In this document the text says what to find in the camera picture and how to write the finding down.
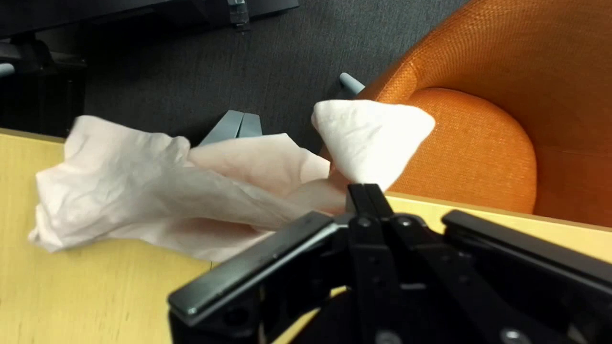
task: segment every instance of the white tissue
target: white tissue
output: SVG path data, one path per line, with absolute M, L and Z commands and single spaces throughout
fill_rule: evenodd
M 419 106 L 375 101 L 321 101 L 312 124 L 335 164 L 352 181 L 388 189 L 403 171 L 434 118 Z
M 373 101 L 317 103 L 314 122 L 352 181 L 382 189 L 432 129 L 419 108 Z M 36 173 L 29 236 L 48 250 L 141 238 L 218 261 L 310 210 L 342 210 L 346 194 L 327 175 L 329 162 L 285 133 L 191 148 L 184 137 L 80 116 L 65 160 Z

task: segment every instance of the crumpled tissue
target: crumpled tissue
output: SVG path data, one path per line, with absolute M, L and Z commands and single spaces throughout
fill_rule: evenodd
M 321 101 L 312 120 L 333 173 L 382 189 L 434 127 L 417 106 L 375 101 Z M 329 160 L 285 133 L 191 148 L 185 137 L 78 116 L 63 162 L 36 173 L 29 238 L 52 252 L 141 238 L 220 261 L 310 210 L 340 211 L 344 185 L 329 173 Z

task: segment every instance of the light wood tabletop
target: light wood tabletop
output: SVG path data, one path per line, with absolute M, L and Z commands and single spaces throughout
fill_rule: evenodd
M 61 141 L 0 129 L 0 160 L 0 341 L 168 344 L 168 292 L 210 263 L 138 240 L 44 252 L 27 240 L 34 225 L 34 173 L 61 160 Z M 442 231 L 442 213 L 463 208 L 612 261 L 612 232 L 602 227 L 415 196 L 388 198 L 396 210 L 423 215 L 436 231 Z

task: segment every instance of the orange chair seat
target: orange chair seat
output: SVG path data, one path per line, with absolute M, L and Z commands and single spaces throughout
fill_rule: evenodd
M 535 152 L 509 112 L 482 97 L 446 87 L 419 89 L 407 103 L 428 110 L 436 127 L 390 190 L 514 211 L 534 210 Z

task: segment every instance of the desk surface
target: desk surface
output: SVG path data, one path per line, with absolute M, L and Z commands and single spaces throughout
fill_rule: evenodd
M 61 143 L 0 129 L 0 338 L 11 344 L 168 344 L 166 294 L 210 265 L 136 240 L 105 240 L 48 254 L 27 242 L 34 225 L 34 171 L 61 160 Z M 442 231 L 453 204 L 390 196 Z M 465 208 L 535 236 L 612 261 L 612 232 Z

